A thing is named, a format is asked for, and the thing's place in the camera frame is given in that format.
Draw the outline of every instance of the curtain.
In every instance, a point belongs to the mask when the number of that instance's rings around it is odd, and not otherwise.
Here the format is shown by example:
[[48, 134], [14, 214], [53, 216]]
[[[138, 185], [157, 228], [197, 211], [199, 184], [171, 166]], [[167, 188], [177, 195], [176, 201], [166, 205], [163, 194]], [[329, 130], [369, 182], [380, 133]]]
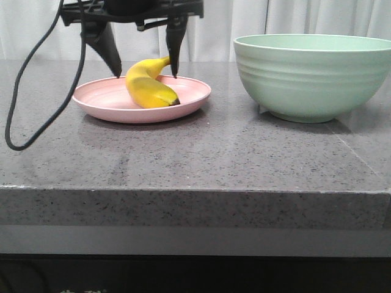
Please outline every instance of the curtain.
[[[57, 10], [53, 0], [0, 0], [0, 59], [24, 59], [46, 32]], [[181, 61], [234, 61], [232, 40], [241, 35], [345, 34], [391, 40], [390, 0], [204, 0], [204, 18], [189, 18]], [[165, 28], [138, 32], [115, 23], [122, 60], [167, 54]], [[37, 52], [41, 59], [79, 59], [80, 25], [57, 27]], [[87, 60], [100, 60], [88, 48]]]

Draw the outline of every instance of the plate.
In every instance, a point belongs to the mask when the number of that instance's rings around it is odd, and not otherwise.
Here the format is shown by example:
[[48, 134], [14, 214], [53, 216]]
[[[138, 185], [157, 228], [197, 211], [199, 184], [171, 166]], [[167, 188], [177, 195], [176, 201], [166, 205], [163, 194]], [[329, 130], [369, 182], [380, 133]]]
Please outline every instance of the plate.
[[208, 84], [192, 78], [160, 75], [158, 81], [172, 88], [181, 104], [144, 109], [133, 102], [125, 86], [125, 77], [106, 78], [82, 84], [75, 89], [72, 99], [87, 114], [119, 123], [156, 123], [189, 115], [208, 99]]

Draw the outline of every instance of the mint green bowl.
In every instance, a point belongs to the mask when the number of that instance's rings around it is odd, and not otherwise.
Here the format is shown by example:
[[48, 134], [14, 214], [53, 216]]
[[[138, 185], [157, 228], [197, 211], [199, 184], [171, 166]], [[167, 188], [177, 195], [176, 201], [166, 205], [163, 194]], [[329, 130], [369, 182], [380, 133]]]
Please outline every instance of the mint green bowl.
[[325, 122], [367, 102], [391, 69], [391, 41], [345, 35], [249, 35], [234, 41], [247, 93], [276, 117]]

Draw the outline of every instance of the banana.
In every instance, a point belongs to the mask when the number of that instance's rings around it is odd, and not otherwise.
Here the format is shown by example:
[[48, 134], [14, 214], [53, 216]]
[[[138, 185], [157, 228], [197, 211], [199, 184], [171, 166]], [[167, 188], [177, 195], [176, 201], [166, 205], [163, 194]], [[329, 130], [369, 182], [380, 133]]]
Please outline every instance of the banana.
[[178, 105], [177, 93], [156, 80], [162, 69], [170, 64], [170, 57], [145, 59], [134, 64], [126, 73], [125, 83], [133, 101], [143, 108]]

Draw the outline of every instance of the granite countertop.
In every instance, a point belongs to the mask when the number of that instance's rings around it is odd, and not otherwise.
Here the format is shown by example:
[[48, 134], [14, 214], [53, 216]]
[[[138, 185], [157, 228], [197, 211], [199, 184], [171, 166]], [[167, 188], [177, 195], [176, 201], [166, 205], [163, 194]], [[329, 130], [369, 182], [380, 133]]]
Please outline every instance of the granite countertop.
[[[20, 65], [0, 61], [1, 129]], [[58, 107], [76, 67], [31, 63], [15, 143]], [[259, 110], [234, 62], [183, 63], [179, 75], [212, 88], [206, 105], [187, 117], [124, 125], [92, 118], [71, 102], [29, 149], [12, 151], [2, 139], [0, 224], [391, 227], [390, 78], [351, 113], [300, 124]], [[108, 76], [103, 62], [86, 62], [79, 84]]]

